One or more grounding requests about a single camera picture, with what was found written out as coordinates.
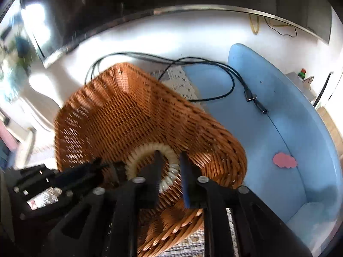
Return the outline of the pink cloud sticker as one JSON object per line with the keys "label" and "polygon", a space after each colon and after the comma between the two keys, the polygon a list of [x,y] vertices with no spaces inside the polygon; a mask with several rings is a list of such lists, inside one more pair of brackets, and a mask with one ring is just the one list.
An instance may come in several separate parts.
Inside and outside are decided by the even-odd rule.
{"label": "pink cloud sticker", "polygon": [[278,152],[273,157],[273,163],[279,168],[296,168],[298,163],[294,157],[283,152]]}

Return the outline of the brown wicker basket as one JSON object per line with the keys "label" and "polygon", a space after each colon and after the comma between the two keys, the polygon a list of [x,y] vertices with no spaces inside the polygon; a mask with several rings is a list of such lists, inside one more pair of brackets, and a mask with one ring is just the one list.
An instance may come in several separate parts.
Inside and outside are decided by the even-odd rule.
{"label": "brown wicker basket", "polygon": [[167,146],[166,160],[181,152],[201,173],[237,188],[247,173],[241,143],[211,115],[144,70],[116,64],[73,93],[55,118],[57,167],[122,161],[132,178]]}

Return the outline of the blue chair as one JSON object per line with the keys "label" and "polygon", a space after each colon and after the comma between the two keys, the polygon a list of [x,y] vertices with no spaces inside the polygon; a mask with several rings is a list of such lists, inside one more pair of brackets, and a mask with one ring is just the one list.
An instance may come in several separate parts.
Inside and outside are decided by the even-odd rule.
{"label": "blue chair", "polygon": [[[329,131],[293,82],[249,47],[233,45],[229,65],[243,83],[204,64],[185,73],[207,99],[205,110],[244,147],[244,184],[319,256],[342,221],[342,172]],[[245,99],[244,85],[267,113]],[[297,167],[275,165],[278,152],[294,157]]]}

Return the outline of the white ribbed vase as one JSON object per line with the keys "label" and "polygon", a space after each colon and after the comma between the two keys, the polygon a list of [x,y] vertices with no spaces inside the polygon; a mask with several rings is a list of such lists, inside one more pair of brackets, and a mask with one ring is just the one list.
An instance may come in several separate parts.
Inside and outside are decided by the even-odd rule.
{"label": "white ribbed vase", "polygon": [[64,105],[57,85],[45,73],[29,76],[23,96],[38,115],[52,124]]}

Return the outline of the striped woven table mat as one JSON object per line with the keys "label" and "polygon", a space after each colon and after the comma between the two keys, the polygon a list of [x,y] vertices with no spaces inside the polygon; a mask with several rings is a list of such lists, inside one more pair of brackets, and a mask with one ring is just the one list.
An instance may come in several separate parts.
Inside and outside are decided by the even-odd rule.
{"label": "striped woven table mat", "polygon": [[[197,94],[182,67],[171,67],[162,77],[162,83],[187,100],[196,100]],[[203,256],[204,233],[202,210],[183,207],[183,200],[162,213],[174,222],[165,226],[156,245],[142,250],[140,256]]]}

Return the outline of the black television screen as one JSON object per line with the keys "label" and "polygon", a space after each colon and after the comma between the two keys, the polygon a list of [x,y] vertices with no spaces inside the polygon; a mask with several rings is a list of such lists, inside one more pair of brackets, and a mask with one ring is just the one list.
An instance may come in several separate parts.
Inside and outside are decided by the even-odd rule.
{"label": "black television screen", "polygon": [[31,41],[45,67],[111,27],[189,10],[256,13],[294,25],[324,42],[331,37],[328,0],[20,0]]}

